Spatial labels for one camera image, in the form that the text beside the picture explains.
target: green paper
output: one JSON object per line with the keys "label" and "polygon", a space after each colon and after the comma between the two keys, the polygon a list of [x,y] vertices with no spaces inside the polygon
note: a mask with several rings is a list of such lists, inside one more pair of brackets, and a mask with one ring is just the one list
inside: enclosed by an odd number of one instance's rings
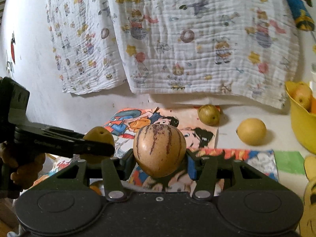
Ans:
{"label": "green paper", "polygon": [[278,170],[305,175],[304,158],[298,151],[274,151]]}

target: striped melon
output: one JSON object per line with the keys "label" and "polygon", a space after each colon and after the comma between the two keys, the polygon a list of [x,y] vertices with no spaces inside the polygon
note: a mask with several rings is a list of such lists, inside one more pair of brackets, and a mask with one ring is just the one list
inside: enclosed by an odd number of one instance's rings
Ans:
{"label": "striped melon", "polygon": [[138,165],[152,177],[164,177],[181,164],[186,149],[183,134],[170,125],[147,125],[137,132],[133,151]]}

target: silver rivet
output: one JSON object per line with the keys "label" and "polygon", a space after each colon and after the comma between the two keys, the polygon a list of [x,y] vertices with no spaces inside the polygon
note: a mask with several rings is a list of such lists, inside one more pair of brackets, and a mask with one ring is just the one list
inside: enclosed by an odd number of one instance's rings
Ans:
{"label": "silver rivet", "polygon": [[199,199],[206,199],[208,197],[210,197],[211,194],[209,191],[197,191],[195,193],[195,197],[199,198]]}
{"label": "silver rivet", "polygon": [[122,191],[110,191],[109,197],[111,199],[120,199],[124,196],[124,193]]}

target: hand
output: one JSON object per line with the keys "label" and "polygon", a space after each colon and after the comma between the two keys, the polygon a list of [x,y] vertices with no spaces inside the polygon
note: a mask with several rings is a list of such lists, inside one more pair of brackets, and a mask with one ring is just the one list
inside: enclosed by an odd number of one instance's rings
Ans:
{"label": "hand", "polygon": [[33,186],[33,183],[37,180],[38,173],[43,169],[45,153],[38,155],[34,162],[19,166],[16,160],[12,158],[12,150],[15,148],[16,146],[13,143],[1,143],[0,158],[3,163],[9,165],[11,168],[17,168],[17,171],[13,172],[10,178],[16,185],[27,190]]}

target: cartoon print fabric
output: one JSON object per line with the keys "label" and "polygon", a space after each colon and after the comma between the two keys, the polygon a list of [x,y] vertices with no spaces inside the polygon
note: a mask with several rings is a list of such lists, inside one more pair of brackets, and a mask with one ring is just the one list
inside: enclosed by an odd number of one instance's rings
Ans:
{"label": "cartoon print fabric", "polygon": [[242,95],[281,108],[296,72],[287,0],[47,1],[69,92],[121,84],[124,68],[133,93]]}
{"label": "cartoon print fabric", "polygon": [[46,0],[46,13],[64,92],[85,94],[125,82],[108,0]]}
{"label": "cartoon print fabric", "polygon": [[283,107],[299,54],[286,0],[116,0],[110,8],[132,92],[242,95]]}

